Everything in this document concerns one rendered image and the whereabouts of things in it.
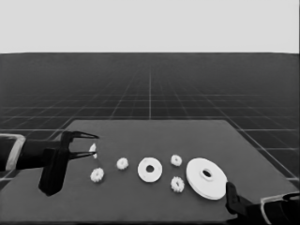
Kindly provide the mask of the large thick white disc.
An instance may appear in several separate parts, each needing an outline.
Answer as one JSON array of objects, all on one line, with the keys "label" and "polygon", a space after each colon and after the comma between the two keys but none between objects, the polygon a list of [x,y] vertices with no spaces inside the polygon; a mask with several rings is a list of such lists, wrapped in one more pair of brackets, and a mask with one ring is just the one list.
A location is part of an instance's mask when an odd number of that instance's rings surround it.
[{"label": "large thick white disc", "polygon": [[187,181],[192,189],[208,200],[220,200],[226,194],[226,174],[206,158],[196,157],[186,167]]}]

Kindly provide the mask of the small white T-shaped piece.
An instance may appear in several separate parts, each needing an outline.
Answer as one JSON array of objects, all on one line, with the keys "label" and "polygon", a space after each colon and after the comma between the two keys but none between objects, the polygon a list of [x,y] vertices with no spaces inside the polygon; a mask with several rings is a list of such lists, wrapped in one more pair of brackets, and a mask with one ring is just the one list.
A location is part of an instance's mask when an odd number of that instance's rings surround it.
[{"label": "small white T-shaped piece", "polygon": [[95,143],[93,143],[89,149],[89,152],[92,152],[94,155],[93,155],[93,158],[97,158],[98,155],[97,155],[97,146]]}]

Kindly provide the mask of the white round carrier with pins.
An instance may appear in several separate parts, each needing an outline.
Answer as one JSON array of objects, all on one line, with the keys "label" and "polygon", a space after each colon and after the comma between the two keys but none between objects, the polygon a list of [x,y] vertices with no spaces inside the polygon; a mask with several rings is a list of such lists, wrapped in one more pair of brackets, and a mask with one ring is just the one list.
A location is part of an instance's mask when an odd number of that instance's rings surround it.
[{"label": "white round carrier with pins", "polygon": [[145,157],[138,165],[138,175],[144,182],[154,183],[162,175],[162,165],[154,157]]}]

